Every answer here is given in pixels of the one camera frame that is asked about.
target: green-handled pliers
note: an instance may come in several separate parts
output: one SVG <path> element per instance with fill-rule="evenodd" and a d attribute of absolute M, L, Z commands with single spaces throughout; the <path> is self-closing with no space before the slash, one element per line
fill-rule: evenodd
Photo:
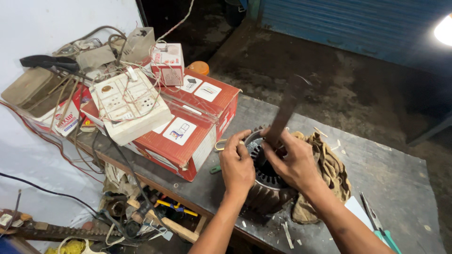
<path fill-rule="evenodd" d="M 391 248 L 395 253 L 402 254 L 399 250 L 399 247 L 397 247 L 396 243 L 391 238 L 391 233 L 389 232 L 389 230 L 383 230 L 383 226 L 381 225 L 380 220 L 378 219 L 375 211 L 369 205 L 369 202 L 362 192 L 361 200 L 363 201 L 367 216 L 369 216 L 369 219 L 372 223 L 375 235 L 378 236 L 378 238 L 380 238 L 382 241 L 384 239 L 388 243 L 389 248 Z"/>

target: cloth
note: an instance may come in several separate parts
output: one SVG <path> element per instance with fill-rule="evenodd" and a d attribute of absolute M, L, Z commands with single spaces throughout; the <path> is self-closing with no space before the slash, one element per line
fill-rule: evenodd
<path fill-rule="evenodd" d="M 330 146 L 322 141 L 319 133 L 314 132 L 310 136 L 303 136 L 301 132 L 294 132 L 292 135 L 312 145 L 312 153 L 317 165 L 317 171 L 334 195 L 342 203 L 345 203 L 351 196 L 350 189 L 352 185 L 347 179 L 347 171 L 342 161 L 331 151 Z M 312 208 L 301 193 L 293 208 L 292 220 L 301 224 L 320 221 L 314 208 Z"/>

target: blue metal door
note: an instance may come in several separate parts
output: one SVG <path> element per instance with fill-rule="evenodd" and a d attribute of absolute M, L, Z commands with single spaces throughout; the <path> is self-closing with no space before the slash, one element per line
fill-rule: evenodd
<path fill-rule="evenodd" d="M 433 34 L 451 12 L 450 0 L 261 0 L 258 22 L 275 32 L 451 76 L 452 47 Z"/>

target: gray work surface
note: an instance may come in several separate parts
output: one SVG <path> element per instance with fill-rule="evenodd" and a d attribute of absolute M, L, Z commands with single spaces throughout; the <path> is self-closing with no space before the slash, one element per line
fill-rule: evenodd
<path fill-rule="evenodd" d="M 270 124 L 277 109 L 277 106 L 239 95 L 236 116 L 222 138 L 240 130 Z M 290 131 L 301 131 L 305 135 L 312 134 L 316 127 L 328 135 L 328 138 L 322 136 L 322 139 L 331 147 L 336 147 L 337 140 L 340 140 L 341 147 L 336 149 L 335 153 L 346 166 L 352 185 L 352 196 L 361 203 L 359 192 L 366 195 L 383 227 L 391 232 L 402 253 L 446 253 L 439 234 L 437 205 L 428 180 L 425 160 L 299 114 L 293 115 L 288 127 Z M 93 133 L 82 134 L 79 141 L 91 146 L 93 137 Z M 106 137 L 100 135 L 96 143 L 97 151 L 122 161 Z M 190 183 L 127 148 L 122 148 L 122 151 L 130 162 L 133 161 L 134 170 L 138 174 L 205 211 L 216 213 L 225 191 L 221 173 L 209 173 L 210 168 L 219 164 L 216 152 L 211 152 L 194 181 Z M 291 203 L 286 204 L 274 218 L 242 212 L 235 226 L 252 238 L 284 253 L 339 253 L 323 222 L 311 225 L 294 223 L 291 221 L 291 207 Z M 281 226 L 285 221 L 294 249 L 290 249 Z"/>

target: white wall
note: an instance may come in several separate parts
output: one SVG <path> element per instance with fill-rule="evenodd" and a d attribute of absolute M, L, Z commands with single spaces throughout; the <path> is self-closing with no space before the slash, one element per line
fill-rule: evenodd
<path fill-rule="evenodd" d="M 48 54 L 102 25 L 117 27 L 126 35 L 142 26 L 135 0 L 0 0 L 0 92 L 24 71 L 19 58 Z M 116 33 L 104 29 L 95 34 L 105 42 Z M 0 105 L 0 172 L 33 182 L 43 188 L 76 196 L 97 209 L 102 184 L 62 159 L 59 150 L 23 126 Z M 65 141 L 65 153 L 79 158 Z M 87 168 L 83 163 L 79 167 Z M 94 174 L 103 181 L 103 175 Z M 22 189 L 19 211 L 37 221 L 60 226 L 78 226 L 89 219 L 88 210 L 70 198 L 51 195 L 27 184 L 0 177 L 0 208 L 14 209 Z M 32 241 L 40 251 L 47 243 Z"/>

